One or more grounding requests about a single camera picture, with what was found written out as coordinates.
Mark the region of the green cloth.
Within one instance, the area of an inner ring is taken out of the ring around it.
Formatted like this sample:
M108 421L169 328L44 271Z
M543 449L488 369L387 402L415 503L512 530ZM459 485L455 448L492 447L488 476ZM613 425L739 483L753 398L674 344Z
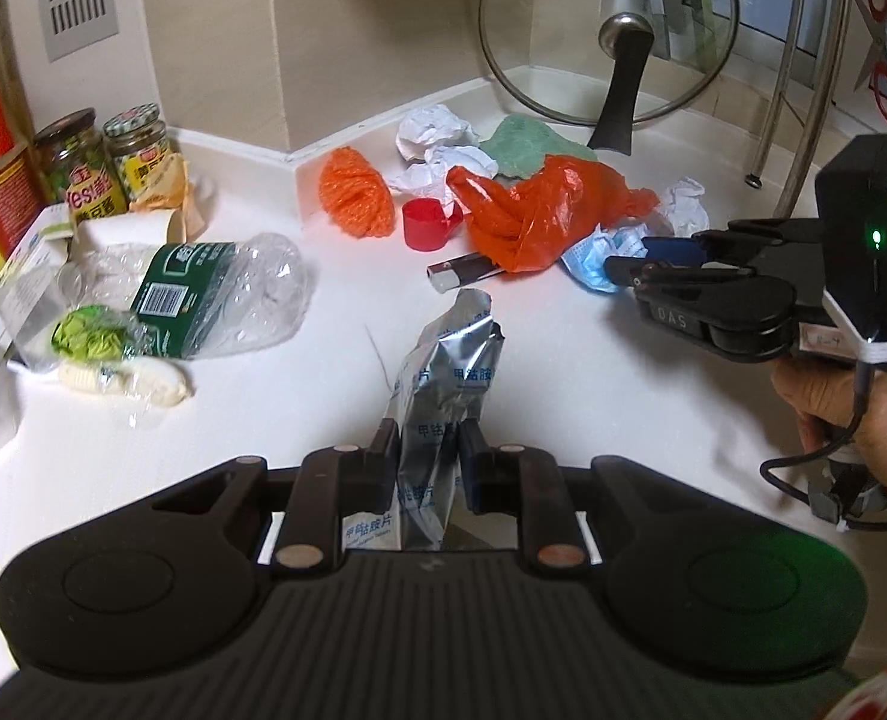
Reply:
M479 148L498 165L498 174L508 179L528 179L541 171L548 156L572 156L596 161L593 149L572 142L529 115L503 117L495 132L482 140Z

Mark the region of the orange mesh net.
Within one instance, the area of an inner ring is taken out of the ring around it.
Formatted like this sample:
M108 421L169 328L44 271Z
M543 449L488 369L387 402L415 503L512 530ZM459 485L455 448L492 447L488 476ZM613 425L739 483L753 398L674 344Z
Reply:
M388 238L396 227L391 192L357 149L341 146L327 155L318 179L318 197L326 215L352 238Z

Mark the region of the glass pot lid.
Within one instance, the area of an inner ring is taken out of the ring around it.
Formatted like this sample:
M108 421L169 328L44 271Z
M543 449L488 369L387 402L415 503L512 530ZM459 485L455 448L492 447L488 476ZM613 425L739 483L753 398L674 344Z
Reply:
M739 0L477 0L480 52L503 93L622 154L635 128L717 80L739 23Z

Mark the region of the crumpled white paper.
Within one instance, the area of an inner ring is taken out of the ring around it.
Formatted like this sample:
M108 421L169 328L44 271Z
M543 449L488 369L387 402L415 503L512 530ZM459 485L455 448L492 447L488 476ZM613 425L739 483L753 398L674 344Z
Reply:
M427 161L437 146L476 146L479 137L466 119L445 104L407 112L396 130L396 149L404 161Z

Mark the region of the crumpled white tissue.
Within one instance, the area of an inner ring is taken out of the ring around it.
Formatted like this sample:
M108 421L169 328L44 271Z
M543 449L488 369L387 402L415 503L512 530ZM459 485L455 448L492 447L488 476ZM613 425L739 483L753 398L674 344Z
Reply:
M386 177L386 185L396 193L409 197L432 197L442 202L453 200L446 185L446 176L453 167L464 167L476 176L493 179L498 174L498 162L473 145L434 146L427 158L409 164L402 172Z

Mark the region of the orange plastic bag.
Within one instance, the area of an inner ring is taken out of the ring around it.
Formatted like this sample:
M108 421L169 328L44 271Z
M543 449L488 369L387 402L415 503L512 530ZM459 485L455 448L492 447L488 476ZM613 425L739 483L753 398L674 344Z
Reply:
M474 250L512 275L548 270L596 227L645 218L660 203L612 167L567 154L548 154L534 176L512 187L461 166L448 171L446 185L468 208Z

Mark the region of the pickle jar yellow label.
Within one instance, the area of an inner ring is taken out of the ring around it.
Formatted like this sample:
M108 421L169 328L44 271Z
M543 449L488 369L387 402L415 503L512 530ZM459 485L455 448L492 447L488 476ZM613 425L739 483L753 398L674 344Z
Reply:
M118 112L103 125L103 135L126 199L134 202L149 172L172 151L160 106L146 103Z

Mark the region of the pickle jar green lid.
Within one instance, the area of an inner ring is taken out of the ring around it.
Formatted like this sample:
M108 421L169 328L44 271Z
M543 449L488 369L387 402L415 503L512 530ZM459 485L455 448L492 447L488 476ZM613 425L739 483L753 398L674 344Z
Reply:
M108 161L95 109L84 107L51 122L35 135L41 174L53 202L68 208L74 226L124 215L128 202Z

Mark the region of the red handled scissors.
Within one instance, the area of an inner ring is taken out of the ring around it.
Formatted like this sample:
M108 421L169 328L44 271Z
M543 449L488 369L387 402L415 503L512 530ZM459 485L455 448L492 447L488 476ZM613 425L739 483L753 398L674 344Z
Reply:
M855 82L873 93L879 114L887 124L887 0L855 0L871 44Z

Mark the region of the white paper ball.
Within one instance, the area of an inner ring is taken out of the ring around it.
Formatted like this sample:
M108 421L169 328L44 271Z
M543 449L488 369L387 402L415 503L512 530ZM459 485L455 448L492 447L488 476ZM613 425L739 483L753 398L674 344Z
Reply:
M710 218L703 208L703 197L705 187L700 182L682 177L661 193L656 211L678 238L690 238L692 234L710 227Z

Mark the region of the silver foil pouch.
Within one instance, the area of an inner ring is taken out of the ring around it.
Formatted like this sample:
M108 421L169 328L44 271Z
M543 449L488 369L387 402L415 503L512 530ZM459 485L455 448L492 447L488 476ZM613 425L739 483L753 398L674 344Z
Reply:
M456 429L480 417L502 348L502 328L482 289L461 289L452 307L423 327L386 408L401 431L395 497L384 514L344 520L347 548L440 550L459 475Z

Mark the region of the beige paper wrapper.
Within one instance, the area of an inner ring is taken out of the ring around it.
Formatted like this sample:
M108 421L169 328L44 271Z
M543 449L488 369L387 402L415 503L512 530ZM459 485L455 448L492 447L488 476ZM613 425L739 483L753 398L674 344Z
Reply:
M184 244L206 229L196 208L190 165L178 153L169 154L149 172L137 199L123 215L82 221L76 244L82 250L107 249L112 245Z

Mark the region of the blue face mask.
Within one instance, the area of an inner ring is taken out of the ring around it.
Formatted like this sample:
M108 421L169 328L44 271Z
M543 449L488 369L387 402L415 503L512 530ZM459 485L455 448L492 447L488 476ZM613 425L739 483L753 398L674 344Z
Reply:
M583 288L593 293L615 294L621 288L606 275L604 265L611 257L640 259L647 253L644 239L650 234L647 223L624 224L603 229L596 227L585 239L560 255L565 270Z

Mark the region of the crushed clear plastic bottle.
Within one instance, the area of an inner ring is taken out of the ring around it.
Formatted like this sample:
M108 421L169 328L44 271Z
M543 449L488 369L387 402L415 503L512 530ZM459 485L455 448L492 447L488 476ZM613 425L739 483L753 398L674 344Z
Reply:
M192 361L294 337L313 291L299 247L274 232L245 242L112 245L76 262L76 314L121 338L124 356Z

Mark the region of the green white wrapper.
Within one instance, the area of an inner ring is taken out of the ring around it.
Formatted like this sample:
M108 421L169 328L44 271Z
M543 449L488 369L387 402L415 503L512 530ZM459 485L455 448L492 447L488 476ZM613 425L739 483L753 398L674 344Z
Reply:
M50 332L56 377L81 394L173 408L191 397L180 367L151 355L151 330L131 312L102 304L69 310Z

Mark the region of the black silver lighter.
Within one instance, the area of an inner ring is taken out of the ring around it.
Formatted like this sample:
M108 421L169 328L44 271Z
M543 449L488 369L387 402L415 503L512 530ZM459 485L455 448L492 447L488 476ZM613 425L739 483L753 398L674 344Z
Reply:
M497 265L489 257L479 254L479 252L432 263L425 268L425 275L429 278L429 283L440 294L464 288L464 286L471 286L471 284L497 277L502 273L502 266Z

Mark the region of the red plastic scoop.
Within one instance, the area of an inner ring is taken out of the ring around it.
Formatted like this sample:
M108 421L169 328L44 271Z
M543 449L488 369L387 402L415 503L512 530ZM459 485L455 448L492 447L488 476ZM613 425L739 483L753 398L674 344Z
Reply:
M463 223L463 208L453 203L445 210L440 200L430 197L407 200L402 205L404 242L417 252L440 250Z

